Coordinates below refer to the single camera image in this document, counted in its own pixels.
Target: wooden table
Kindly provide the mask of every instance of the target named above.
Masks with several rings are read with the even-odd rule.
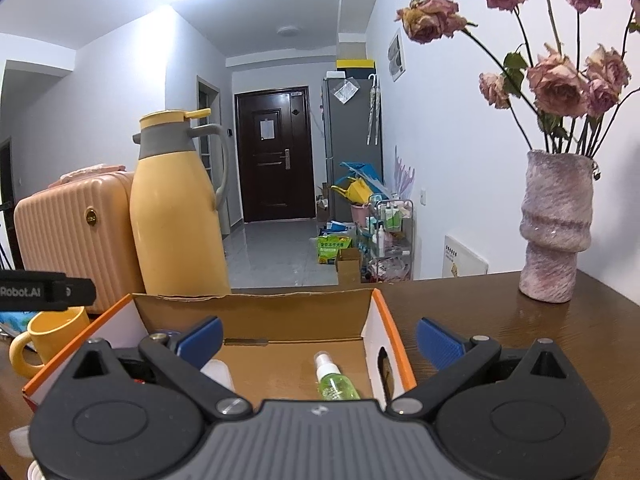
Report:
[[[335,290],[315,287],[305,290]],[[431,373],[415,343],[415,327],[430,316],[460,335],[486,334],[507,347],[528,347],[538,337],[554,339],[603,406],[612,429],[609,453],[598,480],[640,478],[640,307],[585,274],[570,303],[551,306],[518,293],[518,273],[381,285],[416,378]],[[260,293],[300,289],[263,289]],[[0,348],[0,463],[14,480],[25,478],[28,461],[8,448],[7,433],[30,420],[20,396],[24,383]]]

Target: refrigerator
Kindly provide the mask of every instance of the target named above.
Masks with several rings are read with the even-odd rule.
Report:
[[[360,89],[342,104],[334,95],[341,79],[325,79],[322,86],[322,106],[324,108],[324,145],[326,148],[326,177],[329,187],[347,175],[348,170],[341,162],[368,162],[375,168],[384,182],[382,173],[382,133],[375,144],[367,146],[369,129],[371,79],[356,79]],[[329,190],[329,218],[338,222],[351,222],[351,207],[343,197]]]

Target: green package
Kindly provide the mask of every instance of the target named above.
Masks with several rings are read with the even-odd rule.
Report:
[[[351,238],[340,235],[324,235],[318,237],[318,263],[333,264],[340,249],[351,245]]]

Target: pink ceramic vase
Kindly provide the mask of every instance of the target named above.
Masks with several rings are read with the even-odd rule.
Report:
[[[529,241],[520,291],[564,303],[574,293],[577,253],[591,245],[593,161],[582,155],[529,152],[520,233]]]

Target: dark brown door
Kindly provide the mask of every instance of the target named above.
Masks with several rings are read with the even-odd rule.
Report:
[[[18,247],[18,237],[15,234],[14,224],[14,180],[11,169],[11,141],[0,147],[0,193],[2,194],[3,205],[9,206],[4,210],[4,225],[6,226],[6,235],[9,238],[9,247],[0,247],[3,251],[11,251],[14,258],[14,267],[16,269],[24,269],[22,257],[20,256],[20,247]],[[4,254],[0,254],[2,263],[6,264]]]
[[[313,218],[308,89],[236,95],[244,221]]]

